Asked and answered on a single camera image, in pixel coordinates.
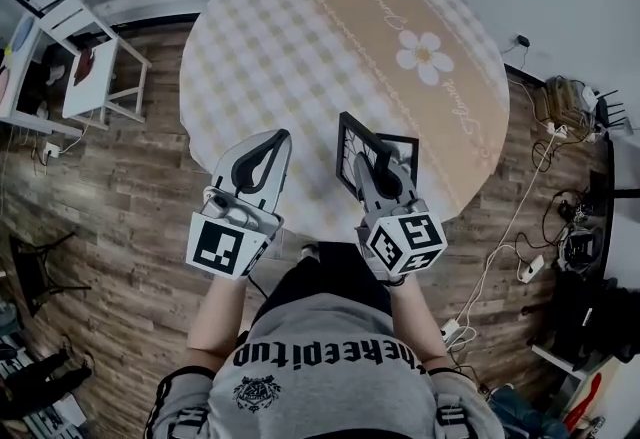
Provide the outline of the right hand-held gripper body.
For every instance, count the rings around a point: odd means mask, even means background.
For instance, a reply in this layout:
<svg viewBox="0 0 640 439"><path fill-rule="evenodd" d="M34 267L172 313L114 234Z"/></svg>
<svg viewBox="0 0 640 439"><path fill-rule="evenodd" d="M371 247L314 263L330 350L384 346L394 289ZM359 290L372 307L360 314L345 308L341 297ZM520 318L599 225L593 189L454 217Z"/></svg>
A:
<svg viewBox="0 0 640 439"><path fill-rule="evenodd" d="M447 248L441 221L423 199L373 210L357 231L368 257L391 279L428 269Z"/></svg>

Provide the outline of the person's left forearm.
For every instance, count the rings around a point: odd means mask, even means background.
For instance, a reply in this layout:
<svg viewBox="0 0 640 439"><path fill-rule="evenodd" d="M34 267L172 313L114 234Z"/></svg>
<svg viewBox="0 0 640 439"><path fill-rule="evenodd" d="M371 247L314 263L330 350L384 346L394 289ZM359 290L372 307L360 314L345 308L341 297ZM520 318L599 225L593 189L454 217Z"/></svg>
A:
<svg viewBox="0 0 640 439"><path fill-rule="evenodd" d="M242 324L245 279L216 276L187 336L186 364L217 372L234 352Z"/></svg>

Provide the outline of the person's right forearm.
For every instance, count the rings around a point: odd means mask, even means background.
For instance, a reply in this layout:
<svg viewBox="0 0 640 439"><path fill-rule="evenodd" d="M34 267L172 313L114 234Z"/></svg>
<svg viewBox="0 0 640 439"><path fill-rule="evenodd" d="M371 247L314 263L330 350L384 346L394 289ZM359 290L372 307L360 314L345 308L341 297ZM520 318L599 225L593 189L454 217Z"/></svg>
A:
<svg viewBox="0 0 640 439"><path fill-rule="evenodd" d="M390 288L394 334L427 370L450 368L440 329L414 274Z"/></svg>

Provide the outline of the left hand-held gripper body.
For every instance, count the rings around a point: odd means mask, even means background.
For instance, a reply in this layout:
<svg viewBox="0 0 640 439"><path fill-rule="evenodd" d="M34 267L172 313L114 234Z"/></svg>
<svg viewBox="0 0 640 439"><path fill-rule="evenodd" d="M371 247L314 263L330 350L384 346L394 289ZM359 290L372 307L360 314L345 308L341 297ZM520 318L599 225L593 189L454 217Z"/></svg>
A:
<svg viewBox="0 0 640 439"><path fill-rule="evenodd" d="M213 186L203 200L191 217L186 263L232 280L248 277L284 219Z"/></svg>

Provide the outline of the red plastic tool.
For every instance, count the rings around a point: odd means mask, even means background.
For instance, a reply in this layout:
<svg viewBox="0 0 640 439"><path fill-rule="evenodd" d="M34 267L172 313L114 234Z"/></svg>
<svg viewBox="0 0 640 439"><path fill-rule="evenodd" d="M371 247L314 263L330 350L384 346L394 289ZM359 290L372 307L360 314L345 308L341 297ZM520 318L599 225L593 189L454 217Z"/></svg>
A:
<svg viewBox="0 0 640 439"><path fill-rule="evenodd" d="M566 426L569 432L573 432L583 415L586 413L588 407L594 400L595 396L598 393L599 387L602 382L602 374L597 373L591 381L591 386L589 389L589 393L587 396L582 399L579 403L577 403L574 407L571 408L570 412L566 415L564 419L564 425Z"/></svg>

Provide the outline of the black metal chair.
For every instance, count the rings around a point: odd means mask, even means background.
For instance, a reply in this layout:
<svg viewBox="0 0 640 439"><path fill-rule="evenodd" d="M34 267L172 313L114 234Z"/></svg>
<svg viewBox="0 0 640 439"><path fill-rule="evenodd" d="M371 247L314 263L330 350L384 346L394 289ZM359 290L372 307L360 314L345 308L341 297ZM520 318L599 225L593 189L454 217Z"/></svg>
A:
<svg viewBox="0 0 640 439"><path fill-rule="evenodd" d="M49 253L74 236L75 233L70 232L53 243L40 246L34 246L14 235L9 236L11 255L20 289L31 317L35 317L41 307L54 295L92 289L89 285L58 284L49 274L47 268Z"/></svg>

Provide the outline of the person's grey printed sweatshirt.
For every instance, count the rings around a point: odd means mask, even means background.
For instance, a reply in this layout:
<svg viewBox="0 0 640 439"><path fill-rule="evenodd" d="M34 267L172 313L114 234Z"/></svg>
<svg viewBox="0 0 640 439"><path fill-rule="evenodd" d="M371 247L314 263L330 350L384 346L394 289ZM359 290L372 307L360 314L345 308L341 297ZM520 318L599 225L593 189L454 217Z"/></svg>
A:
<svg viewBox="0 0 640 439"><path fill-rule="evenodd" d="M474 383L427 369L369 306L318 294L259 318L218 370L165 377L145 439L504 439Z"/></svg>

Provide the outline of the black router with antennas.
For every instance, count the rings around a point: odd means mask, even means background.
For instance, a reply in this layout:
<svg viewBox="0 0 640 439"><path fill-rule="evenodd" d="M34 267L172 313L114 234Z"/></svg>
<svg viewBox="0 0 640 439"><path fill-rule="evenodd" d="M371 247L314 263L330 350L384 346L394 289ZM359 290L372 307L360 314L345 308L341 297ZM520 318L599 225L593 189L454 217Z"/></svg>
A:
<svg viewBox="0 0 640 439"><path fill-rule="evenodd" d="M610 103L607 98L616 94L617 90L596 96L596 120L605 128L621 128L627 121L626 111L622 102Z"/></svg>

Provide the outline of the person's black trousers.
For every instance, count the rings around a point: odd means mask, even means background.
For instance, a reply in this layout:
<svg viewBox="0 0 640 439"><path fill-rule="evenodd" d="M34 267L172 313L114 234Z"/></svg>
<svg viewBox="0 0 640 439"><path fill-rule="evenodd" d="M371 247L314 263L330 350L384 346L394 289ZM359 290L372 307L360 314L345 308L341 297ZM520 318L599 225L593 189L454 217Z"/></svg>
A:
<svg viewBox="0 0 640 439"><path fill-rule="evenodd" d="M392 315L391 297L351 243L319 242L319 260L305 258L279 281L259 308L252 324L273 309L328 293Z"/></svg>

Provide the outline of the dark red cloth item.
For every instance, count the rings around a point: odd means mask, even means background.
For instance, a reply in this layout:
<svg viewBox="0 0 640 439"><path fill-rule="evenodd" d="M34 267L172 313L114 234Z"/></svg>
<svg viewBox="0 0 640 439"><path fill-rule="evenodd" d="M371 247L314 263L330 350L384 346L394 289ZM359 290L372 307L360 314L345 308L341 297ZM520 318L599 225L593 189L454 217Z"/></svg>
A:
<svg viewBox="0 0 640 439"><path fill-rule="evenodd" d="M74 73L73 85L78 86L90 74L95 60L93 49L83 49L77 57L77 65Z"/></svg>

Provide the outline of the brown cardboard box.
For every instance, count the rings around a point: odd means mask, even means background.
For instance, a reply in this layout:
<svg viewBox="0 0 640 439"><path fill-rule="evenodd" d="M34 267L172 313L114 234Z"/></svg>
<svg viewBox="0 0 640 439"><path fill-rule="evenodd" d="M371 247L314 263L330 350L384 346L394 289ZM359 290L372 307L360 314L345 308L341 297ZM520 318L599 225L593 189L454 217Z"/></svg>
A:
<svg viewBox="0 0 640 439"><path fill-rule="evenodd" d="M545 82L545 107L554 124L570 128L591 128L597 100L592 89L580 80L555 76Z"/></svg>

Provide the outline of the white wooden chair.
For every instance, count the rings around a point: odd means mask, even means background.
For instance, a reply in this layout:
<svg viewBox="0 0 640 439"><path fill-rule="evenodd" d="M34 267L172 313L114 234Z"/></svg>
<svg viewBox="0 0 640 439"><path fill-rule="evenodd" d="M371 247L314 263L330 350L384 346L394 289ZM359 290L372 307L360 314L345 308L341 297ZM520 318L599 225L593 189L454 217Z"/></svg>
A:
<svg viewBox="0 0 640 439"><path fill-rule="evenodd" d="M142 102L147 73L152 64L94 12L85 0L63 0L39 20L39 27L73 56L62 111L65 119L102 130L109 128L106 122L108 111L139 123L145 121ZM91 48L77 47L72 38L89 27L98 28L107 40ZM89 76L74 86L77 57L83 49L93 49L95 60ZM113 92L111 84L115 63L121 50L140 64L140 74L136 86Z"/></svg>

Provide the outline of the black bag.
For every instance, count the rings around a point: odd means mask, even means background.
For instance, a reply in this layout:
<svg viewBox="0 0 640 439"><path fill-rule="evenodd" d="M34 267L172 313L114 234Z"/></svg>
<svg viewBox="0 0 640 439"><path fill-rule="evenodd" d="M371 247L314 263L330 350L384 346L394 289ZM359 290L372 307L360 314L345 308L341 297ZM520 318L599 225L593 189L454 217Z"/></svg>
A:
<svg viewBox="0 0 640 439"><path fill-rule="evenodd" d="M617 280L584 279L574 272L556 277L551 300L525 306L524 314L543 313L529 346L549 344L554 355L581 369L596 353L628 363L640 354L640 290Z"/></svg>

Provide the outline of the black picture frame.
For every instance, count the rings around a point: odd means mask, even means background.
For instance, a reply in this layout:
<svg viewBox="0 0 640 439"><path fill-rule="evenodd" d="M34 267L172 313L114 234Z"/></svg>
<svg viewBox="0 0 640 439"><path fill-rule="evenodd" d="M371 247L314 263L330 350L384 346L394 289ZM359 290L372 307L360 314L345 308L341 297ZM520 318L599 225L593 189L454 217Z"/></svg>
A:
<svg viewBox="0 0 640 439"><path fill-rule="evenodd" d="M391 147L391 160L399 165L417 184L419 165L419 140L413 137L378 133L377 136Z"/></svg>
<svg viewBox="0 0 640 439"><path fill-rule="evenodd" d="M341 112L338 126L336 176L350 194L361 201L362 197L358 195L355 177L355 159L358 154L364 155L375 176L383 176L388 172L391 147L349 112Z"/></svg>

